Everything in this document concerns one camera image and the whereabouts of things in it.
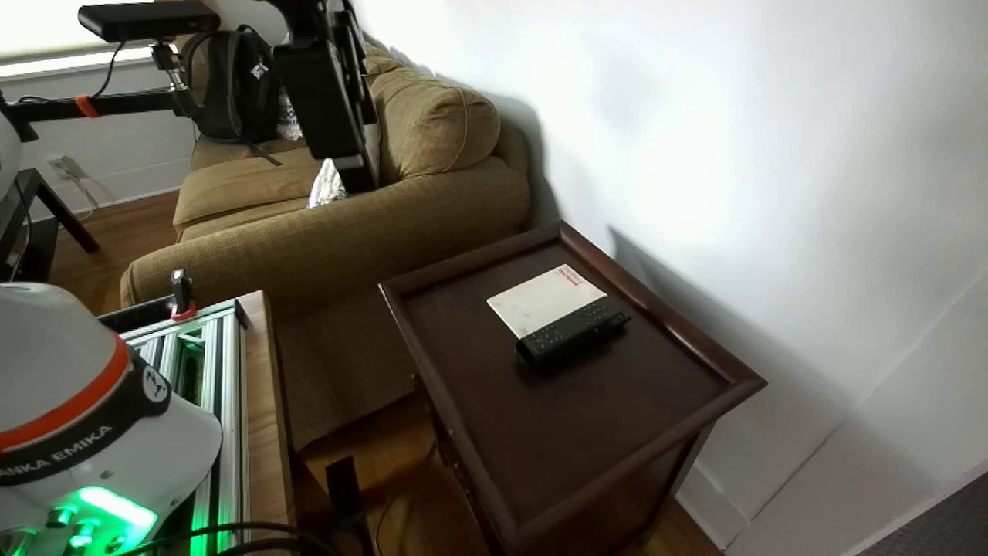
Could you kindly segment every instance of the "baseboard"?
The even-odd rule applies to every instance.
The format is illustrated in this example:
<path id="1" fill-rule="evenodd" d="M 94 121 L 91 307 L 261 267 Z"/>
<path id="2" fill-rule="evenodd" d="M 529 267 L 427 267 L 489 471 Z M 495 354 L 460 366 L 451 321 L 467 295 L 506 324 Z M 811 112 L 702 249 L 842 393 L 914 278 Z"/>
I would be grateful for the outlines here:
<path id="1" fill-rule="evenodd" d="M 747 516 L 720 492 L 705 463 L 687 471 L 676 501 L 720 551 L 747 528 Z"/>

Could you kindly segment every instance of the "couch armrest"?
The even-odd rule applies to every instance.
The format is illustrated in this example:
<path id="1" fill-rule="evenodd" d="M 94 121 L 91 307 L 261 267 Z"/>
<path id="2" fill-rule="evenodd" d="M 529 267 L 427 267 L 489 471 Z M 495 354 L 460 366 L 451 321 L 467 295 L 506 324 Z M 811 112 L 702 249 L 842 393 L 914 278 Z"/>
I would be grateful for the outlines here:
<path id="1" fill-rule="evenodd" d="M 155 249 L 122 278 L 123 307 L 163 295 L 171 271 L 195 278 L 202 302 L 265 290 L 271 302 L 336 299 L 390 274 L 520 231 L 529 178 L 503 160 L 407 175 L 379 191 L 271 217 Z"/>

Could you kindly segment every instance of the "wooden floor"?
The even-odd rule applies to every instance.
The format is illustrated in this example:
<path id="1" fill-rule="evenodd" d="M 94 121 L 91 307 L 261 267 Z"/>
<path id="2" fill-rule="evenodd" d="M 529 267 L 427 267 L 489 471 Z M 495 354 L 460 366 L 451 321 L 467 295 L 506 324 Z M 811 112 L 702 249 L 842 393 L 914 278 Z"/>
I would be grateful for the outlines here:
<path id="1" fill-rule="evenodd" d="M 172 244 L 172 205 L 177 194 L 160 194 L 137 205 L 105 207 L 88 217 L 85 225 L 102 244 L 95 256 L 80 249 L 62 231 L 49 280 L 80 295 L 95 316 L 117 309 L 117 285 L 126 262 Z M 451 486 L 445 483 L 447 471 L 443 471 L 433 446 L 433 424 L 422 411 L 422 402 L 407 397 L 365 425 L 305 450 L 303 460 L 308 465 L 313 489 L 296 492 L 296 502 L 317 506 L 325 501 L 325 465 L 351 453 L 358 463 L 365 506 L 371 514 L 371 533 L 378 536 L 379 552 L 472 556 L 464 552 L 464 546 L 471 546 L 471 533 L 464 533 L 472 525 L 471 514 L 464 514 L 457 493 L 451 493 Z M 656 525 L 648 525 L 641 540 L 620 551 L 620 556 L 716 552 L 720 551 L 680 502 L 664 506 Z"/>

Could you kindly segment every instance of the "tan couch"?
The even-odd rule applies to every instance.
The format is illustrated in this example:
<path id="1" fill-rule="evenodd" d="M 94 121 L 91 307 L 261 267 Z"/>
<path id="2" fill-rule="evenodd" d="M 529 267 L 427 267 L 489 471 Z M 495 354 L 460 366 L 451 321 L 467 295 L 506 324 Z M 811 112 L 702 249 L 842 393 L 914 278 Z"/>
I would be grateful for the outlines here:
<path id="1" fill-rule="evenodd" d="M 308 442 L 402 397 L 407 354 L 378 280 L 513 235 L 529 220 L 529 148 L 464 87 L 371 59 L 382 188 L 305 207 L 317 163 L 275 141 L 271 168 L 238 145 L 195 145 L 172 248 L 139 256 L 123 302 L 168 294 L 190 268 L 202 302 L 265 290 L 290 442 Z"/>

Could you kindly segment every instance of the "orange stripe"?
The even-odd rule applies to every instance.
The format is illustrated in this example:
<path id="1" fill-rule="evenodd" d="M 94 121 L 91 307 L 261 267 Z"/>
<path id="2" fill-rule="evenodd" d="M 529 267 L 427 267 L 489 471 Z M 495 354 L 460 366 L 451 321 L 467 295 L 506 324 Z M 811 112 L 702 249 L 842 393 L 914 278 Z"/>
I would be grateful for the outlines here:
<path id="1" fill-rule="evenodd" d="M 75 107 L 80 107 L 85 118 L 99 118 L 95 105 L 91 103 L 91 95 L 78 95 Z"/>
<path id="2" fill-rule="evenodd" d="M 75 424 L 91 408 L 95 408 L 107 393 L 115 393 L 117 384 L 123 381 L 126 366 L 131 366 L 123 341 L 122 335 L 115 335 L 115 341 L 117 341 L 115 354 L 102 366 L 102 375 L 88 390 L 71 395 L 65 404 L 48 411 L 45 418 L 29 419 L 29 424 L 21 424 L 15 430 L 0 433 L 0 453 L 11 450 L 11 448 L 19 448 L 19 446 L 37 442 L 37 439 Z"/>

